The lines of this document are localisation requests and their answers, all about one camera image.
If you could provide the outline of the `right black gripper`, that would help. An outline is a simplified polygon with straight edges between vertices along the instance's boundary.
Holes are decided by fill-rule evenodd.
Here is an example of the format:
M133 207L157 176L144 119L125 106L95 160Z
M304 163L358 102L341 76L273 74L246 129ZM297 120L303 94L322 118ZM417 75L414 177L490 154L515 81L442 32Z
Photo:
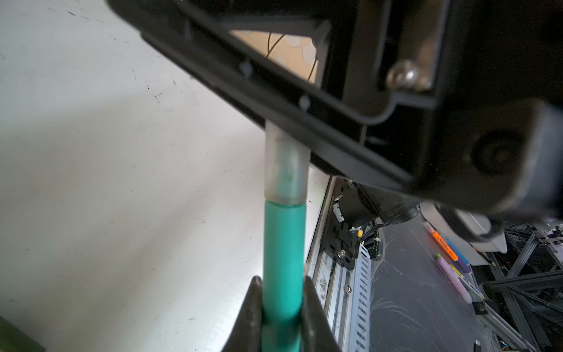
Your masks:
M561 1L359 1L342 92L403 192L562 215Z

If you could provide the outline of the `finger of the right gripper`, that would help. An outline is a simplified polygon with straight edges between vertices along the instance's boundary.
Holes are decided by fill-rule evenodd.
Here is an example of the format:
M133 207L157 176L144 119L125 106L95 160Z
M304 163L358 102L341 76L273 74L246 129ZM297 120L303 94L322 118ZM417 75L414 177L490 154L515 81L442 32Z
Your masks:
M413 177L359 141L356 113L231 35L192 1L110 1L143 39L263 126L274 123L312 151L321 171L409 193Z

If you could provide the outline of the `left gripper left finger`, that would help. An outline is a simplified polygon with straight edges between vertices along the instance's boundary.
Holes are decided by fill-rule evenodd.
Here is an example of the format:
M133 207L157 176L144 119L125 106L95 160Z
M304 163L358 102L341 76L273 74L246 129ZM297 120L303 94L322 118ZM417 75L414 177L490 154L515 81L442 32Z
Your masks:
M223 352L259 352L262 345L262 279L251 279Z

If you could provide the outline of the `green highlighter marker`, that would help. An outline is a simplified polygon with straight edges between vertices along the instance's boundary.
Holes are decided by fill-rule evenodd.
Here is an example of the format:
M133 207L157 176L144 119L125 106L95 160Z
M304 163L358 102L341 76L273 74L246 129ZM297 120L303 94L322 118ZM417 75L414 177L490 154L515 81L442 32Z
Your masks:
M299 351L306 205L265 203L262 350Z

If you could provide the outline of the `dark green pen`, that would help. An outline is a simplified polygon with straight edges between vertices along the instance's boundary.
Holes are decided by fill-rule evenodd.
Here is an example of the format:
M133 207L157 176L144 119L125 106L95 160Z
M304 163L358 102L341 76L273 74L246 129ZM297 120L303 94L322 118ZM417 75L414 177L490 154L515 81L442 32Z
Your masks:
M1 318L0 348L3 352L45 352L46 349L9 321Z

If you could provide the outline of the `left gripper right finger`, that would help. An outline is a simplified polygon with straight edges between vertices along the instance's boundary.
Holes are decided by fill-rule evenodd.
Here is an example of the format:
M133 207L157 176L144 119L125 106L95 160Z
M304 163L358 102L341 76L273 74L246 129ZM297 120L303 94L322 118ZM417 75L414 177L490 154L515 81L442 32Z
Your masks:
M301 350L305 352L340 352L328 325L312 279L303 279L301 305Z

